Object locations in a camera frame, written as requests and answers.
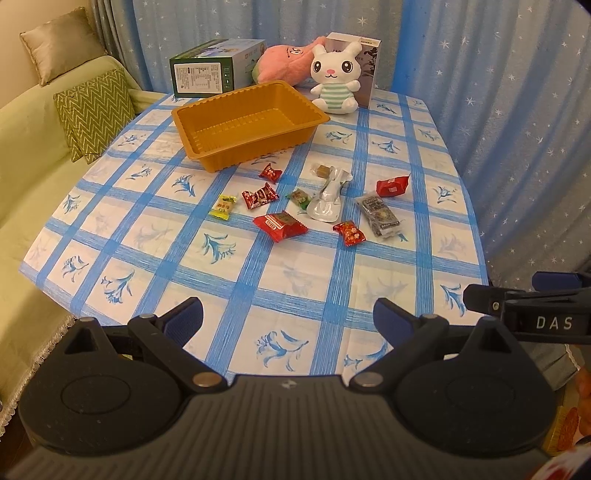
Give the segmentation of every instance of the bunny ears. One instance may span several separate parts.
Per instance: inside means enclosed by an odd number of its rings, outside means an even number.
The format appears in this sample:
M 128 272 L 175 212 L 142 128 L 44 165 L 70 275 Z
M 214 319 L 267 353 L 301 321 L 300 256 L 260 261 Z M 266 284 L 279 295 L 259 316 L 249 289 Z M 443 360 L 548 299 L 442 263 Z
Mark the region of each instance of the bunny ears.
M 343 50 L 343 53 L 347 55 L 351 55 L 352 57 L 356 57 L 359 52 L 363 50 L 363 46 L 358 41 L 353 41 Z M 324 45 L 316 45 L 312 51 L 314 52 L 314 56 L 322 55 L 326 53 L 326 49 Z

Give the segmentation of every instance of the plastic tray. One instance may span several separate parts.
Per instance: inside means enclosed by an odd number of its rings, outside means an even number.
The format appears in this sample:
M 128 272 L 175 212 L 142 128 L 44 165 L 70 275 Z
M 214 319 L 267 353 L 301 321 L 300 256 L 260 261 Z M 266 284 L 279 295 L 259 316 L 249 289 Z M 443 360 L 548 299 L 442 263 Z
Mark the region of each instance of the plastic tray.
M 187 156 L 214 172 L 305 143 L 330 117 L 277 81 L 182 106 L 173 119 Z

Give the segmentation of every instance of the blue checkered tablecloth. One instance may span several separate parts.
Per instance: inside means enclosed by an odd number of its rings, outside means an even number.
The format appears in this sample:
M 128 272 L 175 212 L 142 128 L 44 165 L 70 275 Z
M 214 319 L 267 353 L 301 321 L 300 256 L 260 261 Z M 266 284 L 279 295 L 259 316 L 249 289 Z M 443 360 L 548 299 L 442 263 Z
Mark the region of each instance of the blue checkered tablecloth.
M 389 348 L 372 321 L 378 297 L 476 322 L 462 291 L 486 283 L 478 227 L 422 101 L 378 90 L 369 110 L 333 115 L 308 143 L 215 174 L 185 156 L 170 113 L 187 101 L 166 97 L 129 124 L 48 220 L 21 272 L 52 299 L 112 325 L 197 296 L 204 324 L 186 349 L 230 379 L 337 372 L 347 381 Z M 281 198 L 248 210 L 240 193 L 263 185 L 267 163 L 284 170 Z M 320 189 L 314 164 L 353 174 L 342 220 L 368 241 L 344 247 L 332 225 L 284 197 Z M 407 192 L 386 200 L 402 232 L 377 239 L 352 199 L 409 173 Z M 227 222 L 207 214 L 221 193 L 239 198 Z M 252 218 L 282 210 L 310 231 L 273 244 Z

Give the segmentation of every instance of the curtain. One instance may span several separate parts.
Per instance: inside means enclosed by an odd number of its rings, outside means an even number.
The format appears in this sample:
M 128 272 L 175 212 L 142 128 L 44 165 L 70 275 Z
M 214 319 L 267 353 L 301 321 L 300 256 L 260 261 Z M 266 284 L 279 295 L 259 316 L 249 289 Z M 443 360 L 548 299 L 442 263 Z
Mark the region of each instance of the curtain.
M 168 59 L 213 38 L 303 46 L 332 31 L 382 40 L 376 82 L 392 82 L 402 0 L 133 0 L 150 81 L 172 92 Z
M 91 6 L 96 32 L 109 55 L 123 64 L 143 90 L 153 90 L 131 0 L 92 0 Z
M 404 3 L 392 90 L 428 105 L 498 286 L 589 255 L 590 25 L 574 0 Z

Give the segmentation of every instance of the wall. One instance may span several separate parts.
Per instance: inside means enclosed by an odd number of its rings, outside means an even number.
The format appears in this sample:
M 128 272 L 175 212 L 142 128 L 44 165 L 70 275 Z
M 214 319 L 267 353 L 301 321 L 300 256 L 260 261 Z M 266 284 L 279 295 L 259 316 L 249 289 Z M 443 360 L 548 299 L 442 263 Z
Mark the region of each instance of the wall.
M 0 108 L 38 83 L 19 33 L 76 7 L 92 14 L 90 0 L 0 0 Z

